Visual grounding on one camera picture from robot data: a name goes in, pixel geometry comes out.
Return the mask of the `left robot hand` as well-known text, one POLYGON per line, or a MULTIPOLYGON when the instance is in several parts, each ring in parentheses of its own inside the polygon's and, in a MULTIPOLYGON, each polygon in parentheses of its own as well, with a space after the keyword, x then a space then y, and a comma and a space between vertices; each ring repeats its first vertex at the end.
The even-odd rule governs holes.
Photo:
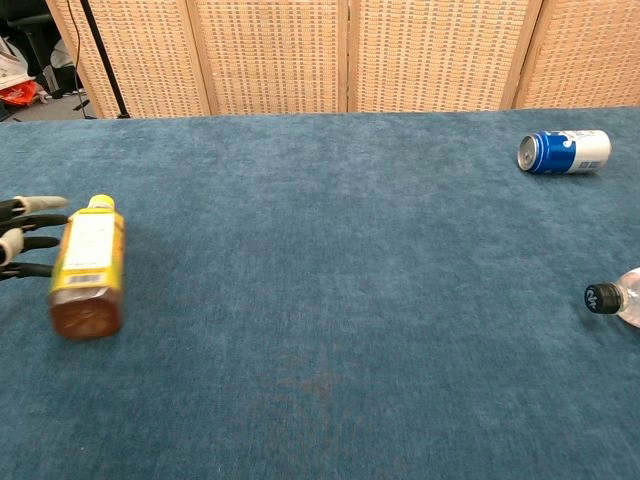
POLYGON ((40 214, 40 211, 62 209, 68 200, 60 196, 16 196, 0 200, 0 282, 14 278, 50 278, 52 265, 16 262, 26 251, 57 247, 55 237, 28 237, 26 232, 50 226, 66 225, 64 214, 40 214))

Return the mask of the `yellow tea bottle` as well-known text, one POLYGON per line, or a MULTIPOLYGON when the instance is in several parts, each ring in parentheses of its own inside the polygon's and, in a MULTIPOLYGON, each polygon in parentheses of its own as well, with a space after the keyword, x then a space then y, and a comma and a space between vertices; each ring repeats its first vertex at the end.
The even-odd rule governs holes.
POLYGON ((121 329, 125 244, 124 218, 106 194, 69 217, 48 295, 58 334, 86 340, 121 329))

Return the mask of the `clear bottle white red label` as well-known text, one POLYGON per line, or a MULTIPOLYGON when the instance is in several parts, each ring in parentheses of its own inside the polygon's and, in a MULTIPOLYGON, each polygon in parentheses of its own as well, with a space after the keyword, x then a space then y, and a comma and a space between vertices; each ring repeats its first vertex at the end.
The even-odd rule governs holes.
POLYGON ((626 272, 613 282, 587 286, 584 302, 592 313, 616 315, 640 329, 640 267, 626 272))

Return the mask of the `orange plastic bag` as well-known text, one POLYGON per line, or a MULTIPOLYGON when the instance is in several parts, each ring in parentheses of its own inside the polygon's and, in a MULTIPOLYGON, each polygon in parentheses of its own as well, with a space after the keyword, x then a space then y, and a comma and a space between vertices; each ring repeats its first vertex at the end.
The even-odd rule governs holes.
POLYGON ((0 100, 13 106, 29 106, 37 96, 38 84, 33 80, 0 89, 0 100))

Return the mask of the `black tripod stand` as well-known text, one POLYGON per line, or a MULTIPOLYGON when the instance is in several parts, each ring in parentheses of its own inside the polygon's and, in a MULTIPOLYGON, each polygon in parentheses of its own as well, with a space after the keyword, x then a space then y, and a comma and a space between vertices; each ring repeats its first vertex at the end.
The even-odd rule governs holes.
POLYGON ((115 76, 115 72, 111 65, 108 53, 106 51, 102 36, 100 34, 96 19, 94 17, 93 11, 91 9, 89 0, 79 0, 80 5, 82 7, 85 19, 89 26, 91 35, 93 37, 94 43, 96 45, 97 51, 100 56, 101 63, 107 75, 114 99, 117 103, 119 113, 117 114, 118 119, 129 119, 130 115, 127 110, 124 97, 121 93, 117 78, 115 76))

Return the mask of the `black office chair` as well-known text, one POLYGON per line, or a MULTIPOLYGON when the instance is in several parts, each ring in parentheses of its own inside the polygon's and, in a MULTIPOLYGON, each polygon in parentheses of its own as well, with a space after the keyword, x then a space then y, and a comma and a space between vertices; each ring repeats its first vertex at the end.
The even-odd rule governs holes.
POLYGON ((0 9, 0 35, 8 41, 12 53, 26 62, 27 74, 54 99, 82 85, 46 5, 31 12, 0 9))

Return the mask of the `wicker folding screen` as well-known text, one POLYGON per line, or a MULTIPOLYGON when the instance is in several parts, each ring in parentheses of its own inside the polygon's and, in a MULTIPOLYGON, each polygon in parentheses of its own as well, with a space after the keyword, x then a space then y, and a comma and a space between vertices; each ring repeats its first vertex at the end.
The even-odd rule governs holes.
MULTIPOLYGON (((79 0, 45 0, 119 113, 79 0)), ((133 118, 640 106, 640 0, 89 0, 133 118)))

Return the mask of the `blue table cloth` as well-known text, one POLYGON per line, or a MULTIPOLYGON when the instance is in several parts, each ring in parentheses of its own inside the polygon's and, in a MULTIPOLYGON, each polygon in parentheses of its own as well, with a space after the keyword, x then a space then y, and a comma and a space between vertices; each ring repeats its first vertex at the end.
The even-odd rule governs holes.
POLYGON ((0 123, 0 198, 97 193, 123 328, 0 283, 0 480, 640 480, 640 108, 0 123))

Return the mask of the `blue and white can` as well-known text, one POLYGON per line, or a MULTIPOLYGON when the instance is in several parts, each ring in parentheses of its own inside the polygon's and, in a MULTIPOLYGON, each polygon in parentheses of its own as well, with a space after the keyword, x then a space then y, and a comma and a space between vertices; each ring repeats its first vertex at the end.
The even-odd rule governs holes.
POLYGON ((530 174, 592 174, 609 161, 612 144, 602 130, 541 131, 525 136, 517 163, 530 174))

